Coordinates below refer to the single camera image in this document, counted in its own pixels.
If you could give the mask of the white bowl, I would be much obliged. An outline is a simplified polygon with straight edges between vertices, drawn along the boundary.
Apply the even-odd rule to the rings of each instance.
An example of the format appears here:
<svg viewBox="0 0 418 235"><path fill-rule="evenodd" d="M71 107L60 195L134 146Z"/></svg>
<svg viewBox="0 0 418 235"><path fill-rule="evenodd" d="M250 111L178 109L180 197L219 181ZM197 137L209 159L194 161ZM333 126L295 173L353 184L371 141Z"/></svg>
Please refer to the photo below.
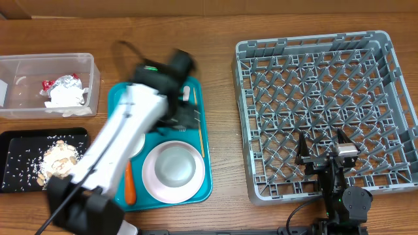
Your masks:
<svg viewBox="0 0 418 235"><path fill-rule="evenodd" d="M142 134L131 153L131 158L136 157L143 150L145 139L146 139L146 135Z"/></svg>

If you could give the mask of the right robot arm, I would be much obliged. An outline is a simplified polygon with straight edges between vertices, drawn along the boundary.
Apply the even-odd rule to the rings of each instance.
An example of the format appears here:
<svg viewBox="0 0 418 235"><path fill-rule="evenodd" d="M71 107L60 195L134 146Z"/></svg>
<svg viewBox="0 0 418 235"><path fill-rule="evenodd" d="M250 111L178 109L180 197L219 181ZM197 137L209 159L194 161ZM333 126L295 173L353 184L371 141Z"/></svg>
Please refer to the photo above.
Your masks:
<svg viewBox="0 0 418 235"><path fill-rule="evenodd" d="M303 206L297 207L288 217L285 229L288 234L367 234L362 226L367 222L373 196L362 187L350 186L344 170L353 168L360 155L360 148L343 130L337 130L337 143L330 152L321 157L312 157L303 133L299 134L295 163L305 166L306 175L316 175L321 194L304 204L307 206L324 200L326 218L316 219L310 226L291 228L291 218Z"/></svg>

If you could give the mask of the grey bowl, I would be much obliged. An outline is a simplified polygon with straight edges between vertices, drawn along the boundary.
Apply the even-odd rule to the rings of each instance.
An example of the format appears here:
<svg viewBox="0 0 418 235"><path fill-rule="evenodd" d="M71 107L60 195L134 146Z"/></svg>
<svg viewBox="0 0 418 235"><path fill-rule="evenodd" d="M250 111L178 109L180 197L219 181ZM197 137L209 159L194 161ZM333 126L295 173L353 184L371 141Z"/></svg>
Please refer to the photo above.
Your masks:
<svg viewBox="0 0 418 235"><path fill-rule="evenodd" d="M183 147L164 149L155 162L155 175L167 187L181 187L194 176L196 163L192 154Z"/></svg>

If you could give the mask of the white napkin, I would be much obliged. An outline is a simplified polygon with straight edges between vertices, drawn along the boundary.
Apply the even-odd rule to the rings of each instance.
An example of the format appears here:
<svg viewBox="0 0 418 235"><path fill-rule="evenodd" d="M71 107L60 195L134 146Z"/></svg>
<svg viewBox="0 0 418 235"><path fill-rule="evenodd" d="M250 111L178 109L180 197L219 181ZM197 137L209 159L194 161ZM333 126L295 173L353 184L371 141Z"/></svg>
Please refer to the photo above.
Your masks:
<svg viewBox="0 0 418 235"><path fill-rule="evenodd" d="M50 92L50 101L46 101L45 107L53 108L48 113L61 113L64 118L70 116L86 116L92 114L90 107L84 107L84 94L88 88L57 86Z"/></svg>

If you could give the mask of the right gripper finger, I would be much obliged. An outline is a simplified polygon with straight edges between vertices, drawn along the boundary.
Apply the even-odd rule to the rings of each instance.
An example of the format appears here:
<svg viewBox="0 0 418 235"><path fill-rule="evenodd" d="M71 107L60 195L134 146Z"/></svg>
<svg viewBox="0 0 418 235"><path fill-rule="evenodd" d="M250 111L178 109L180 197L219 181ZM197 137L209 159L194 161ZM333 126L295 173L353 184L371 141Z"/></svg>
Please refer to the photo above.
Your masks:
<svg viewBox="0 0 418 235"><path fill-rule="evenodd" d="M310 151L302 132L299 133L297 157L309 157Z"/></svg>
<svg viewBox="0 0 418 235"><path fill-rule="evenodd" d="M337 129L336 130L336 133L337 133L337 139L338 139L338 142L336 143L336 144L345 144L345 143L353 143L353 144L355 144L356 145L356 143L354 143L352 140L350 140L348 137L347 137L347 135L345 134L345 132L343 132L343 130L341 130L341 129Z"/></svg>

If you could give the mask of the foil wrapper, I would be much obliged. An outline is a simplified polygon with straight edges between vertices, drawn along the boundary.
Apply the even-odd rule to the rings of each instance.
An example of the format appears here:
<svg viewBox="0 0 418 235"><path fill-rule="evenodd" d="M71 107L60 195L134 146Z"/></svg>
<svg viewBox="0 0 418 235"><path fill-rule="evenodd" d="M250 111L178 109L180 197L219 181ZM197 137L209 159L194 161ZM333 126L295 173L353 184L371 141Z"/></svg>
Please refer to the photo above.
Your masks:
<svg viewBox="0 0 418 235"><path fill-rule="evenodd" d="M82 89L82 82L75 73L61 76L57 78L56 80L43 80L41 84L42 84L42 89L40 90L39 93L46 97L49 97L51 94L51 91L57 87L65 87L65 88L77 87L77 88Z"/></svg>

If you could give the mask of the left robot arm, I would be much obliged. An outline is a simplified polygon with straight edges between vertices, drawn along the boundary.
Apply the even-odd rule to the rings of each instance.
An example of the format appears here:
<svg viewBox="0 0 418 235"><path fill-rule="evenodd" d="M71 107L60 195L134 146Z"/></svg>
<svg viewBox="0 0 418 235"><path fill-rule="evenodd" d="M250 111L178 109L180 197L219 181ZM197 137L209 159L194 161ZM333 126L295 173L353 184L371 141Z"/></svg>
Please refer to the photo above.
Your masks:
<svg viewBox="0 0 418 235"><path fill-rule="evenodd" d="M73 234L138 234L113 200L128 160L142 134L157 127L195 129L196 105L180 100L195 68L193 58L176 50L168 64L149 59L136 67L118 105L76 166L64 178L50 178L46 195L53 223Z"/></svg>

